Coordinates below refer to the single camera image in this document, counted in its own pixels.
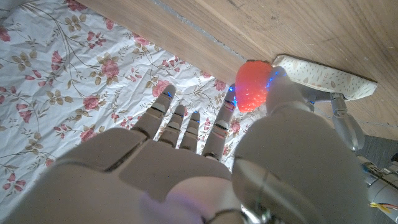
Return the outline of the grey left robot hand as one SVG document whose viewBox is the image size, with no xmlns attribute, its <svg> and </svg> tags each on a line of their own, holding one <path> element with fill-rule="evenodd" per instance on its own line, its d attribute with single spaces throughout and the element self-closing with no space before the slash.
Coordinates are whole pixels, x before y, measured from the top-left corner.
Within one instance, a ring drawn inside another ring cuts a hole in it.
<svg viewBox="0 0 398 224">
<path fill-rule="evenodd" d="M 353 151 L 364 147 L 364 133 L 358 122 L 348 113 L 346 98 L 341 93 L 316 90 L 305 85 L 296 85 L 311 110 L 319 101 L 329 101 L 333 112 L 335 130 L 344 143 Z M 358 157 L 366 175 L 369 206 L 378 208 L 394 222 L 397 222 L 397 156 L 392 165 L 380 169 L 363 156 Z"/>
</svg>

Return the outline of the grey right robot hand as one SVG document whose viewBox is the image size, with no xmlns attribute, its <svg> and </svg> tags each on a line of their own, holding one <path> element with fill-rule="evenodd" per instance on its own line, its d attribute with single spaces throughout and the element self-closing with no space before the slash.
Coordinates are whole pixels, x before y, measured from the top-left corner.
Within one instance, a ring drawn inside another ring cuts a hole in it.
<svg viewBox="0 0 398 224">
<path fill-rule="evenodd" d="M 178 107 L 154 139 L 175 93 L 168 86 L 131 129 L 109 129 L 54 162 L 5 223 L 369 223 L 363 168 L 352 149 L 311 112 L 282 67 L 263 90 L 267 115 L 221 163 L 227 95 L 202 154 L 198 115 L 177 142 Z"/>
</svg>

